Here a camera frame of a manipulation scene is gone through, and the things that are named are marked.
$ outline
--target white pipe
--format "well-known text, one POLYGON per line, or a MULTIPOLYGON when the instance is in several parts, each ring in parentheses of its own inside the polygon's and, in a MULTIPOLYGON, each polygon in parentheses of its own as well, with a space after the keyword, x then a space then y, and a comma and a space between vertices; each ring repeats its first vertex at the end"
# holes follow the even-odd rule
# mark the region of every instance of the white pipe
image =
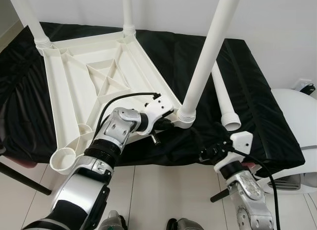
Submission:
POLYGON ((38 19, 36 18, 34 11, 31 8, 29 0, 11 0, 17 3, 19 9, 23 13, 26 23, 28 24, 30 31, 34 37, 34 42, 39 53, 43 55, 43 48, 49 48, 52 46, 49 38, 45 35, 38 19))
POLYGON ((237 130, 241 127, 241 121, 239 116, 233 110, 233 106, 217 62, 214 63, 211 74, 222 114, 221 123, 228 131, 237 130))
POLYGON ((123 33, 124 36, 134 35, 135 27, 133 24, 132 0, 122 0, 123 2, 123 33))
POLYGON ((177 112, 179 120, 183 123, 191 125, 195 120, 196 107, 238 3, 239 0, 219 0, 183 105, 177 112))

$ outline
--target wrinkled fabric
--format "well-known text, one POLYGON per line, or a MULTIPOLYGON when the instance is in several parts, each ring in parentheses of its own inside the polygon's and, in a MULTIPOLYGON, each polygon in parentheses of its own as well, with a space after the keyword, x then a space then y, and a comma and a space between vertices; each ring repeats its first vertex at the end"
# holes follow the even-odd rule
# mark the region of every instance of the wrinkled fabric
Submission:
MULTIPOLYGON (((120 28, 42 23, 51 41, 121 31, 120 28)), ((182 102, 205 37, 139 30, 137 39, 182 102)), ((302 165, 300 147, 278 107, 265 77, 243 40, 226 39, 217 62, 242 127, 253 133, 251 155, 272 170, 302 165)), ((56 150, 45 65, 25 28, 0 55, 0 138, 5 155, 47 163, 56 150)), ((215 128, 221 112, 212 77, 197 107, 193 124, 206 147, 222 139, 215 128)), ((199 162, 200 149, 190 130, 158 134, 161 145, 145 138, 126 146, 119 165, 187 165, 199 162)))

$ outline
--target black metal bar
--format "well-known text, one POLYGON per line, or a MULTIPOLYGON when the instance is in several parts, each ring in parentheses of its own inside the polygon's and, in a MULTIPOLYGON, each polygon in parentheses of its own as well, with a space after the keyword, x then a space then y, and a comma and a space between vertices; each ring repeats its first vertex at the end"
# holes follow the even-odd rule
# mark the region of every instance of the black metal bar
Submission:
POLYGON ((219 192, 218 194, 214 195, 213 197, 210 198, 210 201, 212 203, 215 203, 217 202, 218 200, 221 200, 223 199, 224 197, 227 197, 229 195, 229 190, 228 189, 225 189, 223 190, 222 192, 219 192))
POLYGON ((50 195, 52 193, 50 189, 47 189, 46 187, 36 183, 35 181, 27 178, 26 176, 22 175, 21 173, 6 166, 5 164, 1 162, 0 162, 0 172, 43 194, 50 195))

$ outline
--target floor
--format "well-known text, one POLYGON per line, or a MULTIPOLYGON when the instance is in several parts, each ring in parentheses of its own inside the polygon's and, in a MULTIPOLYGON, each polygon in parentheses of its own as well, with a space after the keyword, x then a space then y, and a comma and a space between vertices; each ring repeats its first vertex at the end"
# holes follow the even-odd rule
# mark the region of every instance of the floor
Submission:
MULTIPOLYGON (((0 40, 0 52, 22 30, 17 23, 0 40)), ((53 195, 65 176, 47 164, 25 169, 5 157, 0 161, 34 181, 53 190, 46 196, 0 174, 0 229, 19 230, 48 215, 53 195)), ((238 230, 234 206, 229 197, 217 203, 209 198, 225 188, 224 180, 212 167, 155 165, 115 168, 110 196, 103 219, 110 210, 123 215, 131 230, 163 230, 169 218, 189 218, 206 230, 238 230)), ((274 214, 272 195, 266 203, 274 214)), ((280 223, 283 230, 317 230, 317 192, 279 196, 280 223)))

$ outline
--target black cable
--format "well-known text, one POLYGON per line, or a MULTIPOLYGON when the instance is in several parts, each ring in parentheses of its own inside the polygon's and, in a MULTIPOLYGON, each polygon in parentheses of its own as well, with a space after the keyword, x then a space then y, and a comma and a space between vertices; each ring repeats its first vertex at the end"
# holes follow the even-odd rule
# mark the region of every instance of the black cable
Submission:
POLYGON ((237 151, 237 150, 230 150, 230 152, 235 152, 241 156, 244 156, 244 157, 248 157, 250 159, 252 159, 253 161, 255 161, 256 163, 258 163, 262 168, 264 168, 267 173, 268 173, 268 176, 269 176, 269 179, 271 180, 271 183, 272 183, 272 187, 273 187, 273 193, 274 193, 274 203, 275 203, 275 216, 276 216, 276 229, 277 230, 280 230, 280 224, 279 224, 279 212, 278 212, 278 199, 277 199, 277 189, 276 189, 276 185, 275 185, 275 181, 273 179, 273 176, 271 174, 271 172, 269 171, 269 169, 264 165, 263 162, 261 162, 260 160, 258 160, 257 158, 249 155, 249 154, 245 154, 243 152, 240 152, 240 151, 237 151))
POLYGON ((98 123, 97 123, 97 127, 96 127, 96 131, 95 131, 95 134, 94 134, 94 138, 96 137, 97 133, 100 131, 100 128, 102 127, 102 125, 104 124, 105 120, 103 120, 103 117, 104 117, 104 114, 106 112, 106 110, 108 109, 108 107, 114 103, 116 100, 119 100, 119 99, 123 99, 123 98, 126 98, 126 97, 131 97, 131 96, 136 96, 136 95, 153 95, 154 96, 154 99, 159 97, 160 94, 159 93, 156 93, 156 92, 138 92, 138 93, 132 93, 132 94, 126 94, 126 95, 120 95, 120 96, 117 96, 115 97, 114 99, 110 100, 103 108, 101 114, 100 114, 100 117, 99 117, 99 120, 98 120, 98 123))

